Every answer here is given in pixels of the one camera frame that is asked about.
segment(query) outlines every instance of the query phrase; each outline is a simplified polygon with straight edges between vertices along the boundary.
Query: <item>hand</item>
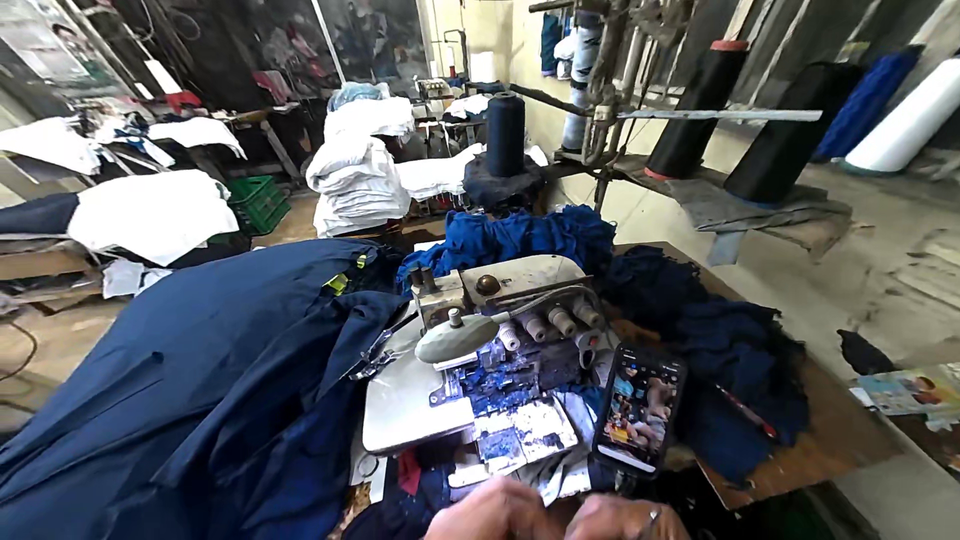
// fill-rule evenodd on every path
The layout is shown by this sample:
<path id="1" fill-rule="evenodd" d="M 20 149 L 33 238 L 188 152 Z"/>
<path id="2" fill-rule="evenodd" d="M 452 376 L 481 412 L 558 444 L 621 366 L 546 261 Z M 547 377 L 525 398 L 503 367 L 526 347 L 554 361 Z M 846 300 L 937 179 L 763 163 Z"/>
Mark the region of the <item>hand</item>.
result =
<path id="1" fill-rule="evenodd" d="M 445 508 L 430 522 L 424 540 L 559 540 L 540 493 L 514 479 L 485 481 L 465 499 Z"/>
<path id="2" fill-rule="evenodd" d="M 652 534 L 644 536 L 658 512 Z M 680 516 L 666 504 L 591 495 L 566 528 L 566 540 L 690 540 Z"/>

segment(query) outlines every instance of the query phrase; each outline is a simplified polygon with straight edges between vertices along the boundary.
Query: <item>smartphone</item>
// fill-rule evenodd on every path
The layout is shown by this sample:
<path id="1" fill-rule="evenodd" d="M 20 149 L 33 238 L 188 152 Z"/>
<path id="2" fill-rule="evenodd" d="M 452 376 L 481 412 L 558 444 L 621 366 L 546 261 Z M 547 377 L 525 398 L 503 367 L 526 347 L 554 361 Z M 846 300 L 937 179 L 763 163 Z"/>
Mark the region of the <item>smartphone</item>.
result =
<path id="1" fill-rule="evenodd" d="M 607 378 L 604 410 L 597 417 L 593 452 L 641 478 L 660 471 L 686 366 L 666 351 L 621 343 Z"/>

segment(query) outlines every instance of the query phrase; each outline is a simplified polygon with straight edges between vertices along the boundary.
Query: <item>sewing machine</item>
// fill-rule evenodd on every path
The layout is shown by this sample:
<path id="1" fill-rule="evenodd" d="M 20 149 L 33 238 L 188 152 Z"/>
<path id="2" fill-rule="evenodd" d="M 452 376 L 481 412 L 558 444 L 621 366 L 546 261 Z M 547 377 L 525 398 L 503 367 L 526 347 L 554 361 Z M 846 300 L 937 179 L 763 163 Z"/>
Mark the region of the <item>sewing machine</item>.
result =
<path id="1" fill-rule="evenodd" d="M 548 424 L 550 428 L 545 429 L 554 430 L 566 445 L 575 443 L 576 435 L 563 408 L 539 398 L 544 390 L 555 387 L 557 380 L 568 379 L 565 374 L 571 363 L 578 375 L 584 367 L 592 368 L 591 373 L 609 371 L 612 349 L 618 343 L 615 335 L 603 328 L 599 306 L 580 289 L 565 289 L 570 292 L 515 318 L 511 321 L 513 333 L 501 326 L 499 336 L 476 353 L 431 364 L 417 358 L 415 349 L 422 333 L 450 324 L 452 309 L 456 310 L 454 317 L 503 313 L 551 291 L 573 285 L 588 287 L 589 277 L 576 263 L 559 256 L 533 256 L 455 271 L 441 278 L 420 271 L 412 282 L 415 302 L 406 312 L 411 320 L 383 345 L 383 350 L 391 351 L 391 362 L 368 386 L 363 425 L 363 446 L 368 452 L 393 454 L 458 431 L 464 432 L 464 442 L 477 440 L 493 425 L 528 421 L 505 414 L 518 410 L 520 416 Z M 544 365 L 556 367 L 542 370 Z M 486 390 L 479 388 L 484 386 L 481 380 L 470 392 L 465 380 L 476 382 L 481 367 L 492 372 L 500 367 L 501 373 L 512 375 L 509 380 L 486 380 Z M 506 395 L 491 392 L 492 385 L 506 389 Z M 480 452 L 496 446 L 494 442 L 480 441 Z M 493 459 L 491 469 L 506 474 L 504 471 L 541 458 L 533 454 Z"/>

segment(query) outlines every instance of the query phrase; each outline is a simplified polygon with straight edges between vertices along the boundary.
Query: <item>machine knob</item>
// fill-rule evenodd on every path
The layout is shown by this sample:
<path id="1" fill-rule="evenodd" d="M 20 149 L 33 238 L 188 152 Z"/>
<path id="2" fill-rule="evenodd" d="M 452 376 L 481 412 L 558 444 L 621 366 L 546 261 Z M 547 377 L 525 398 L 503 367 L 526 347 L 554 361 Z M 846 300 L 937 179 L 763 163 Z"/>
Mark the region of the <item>machine knob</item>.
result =
<path id="1" fill-rule="evenodd" d="M 476 288 L 477 292 L 483 296 L 492 296 L 500 291 L 500 282 L 497 281 L 494 276 L 487 274 L 485 276 L 480 276 L 480 279 L 477 280 L 477 285 L 474 288 Z"/>

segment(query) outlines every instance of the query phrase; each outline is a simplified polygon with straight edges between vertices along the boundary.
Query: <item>metal pipe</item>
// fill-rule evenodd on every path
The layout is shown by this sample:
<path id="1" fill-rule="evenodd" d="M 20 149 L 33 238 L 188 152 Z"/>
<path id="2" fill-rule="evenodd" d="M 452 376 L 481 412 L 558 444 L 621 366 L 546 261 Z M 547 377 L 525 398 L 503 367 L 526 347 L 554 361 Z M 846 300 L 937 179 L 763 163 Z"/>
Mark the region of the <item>metal pipe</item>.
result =
<path id="1" fill-rule="evenodd" d="M 636 87 L 636 75 L 640 71 L 640 63 L 643 61 L 643 45 L 646 44 L 646 35 L 640 31 L 639 27 L 634 27 L 634 33 L 630 37 L 630 52 L 627 53 L 627 67 L 623 74 L 623 88 L 620 89 L 620 103 L 629 104 L 634 100 L 634 88 Z M 610 135 L 610 146 L 616 148 L 620 142 L 620 134 L 623 133 L 623 122 L 617 122 L 613 126 L 613 133 Z"/>
<path id="2" fill-rule="evenodd" d="M 577 107 L 572 103 L 567 103 L 566 101 L 557 99 L 552 95 L 544 92 L 543 90 L 537 90 L 534 88 L 528 88 L 526 86 L 515 85 L 510 83 L 507 85 L 507 89 L 512 90 L 520 95 L 527 96 L 528 98 L 535 99 L 539 102 L 545 103 L 551 107 L 556 107 L 560 110 L 565 110 L 576 114 L 577 116 L 590 116 L 590 112 L 582 107 Z"/>
<path id="3" fill-rule="evenodd" d="M 633 112 L 621 112 L 617 115 L 617 118 L 667 118 L 671 120 L 726 118 L 733 120 L 816 122 L 823 114 L 822 110 L 635 110 Z"/>

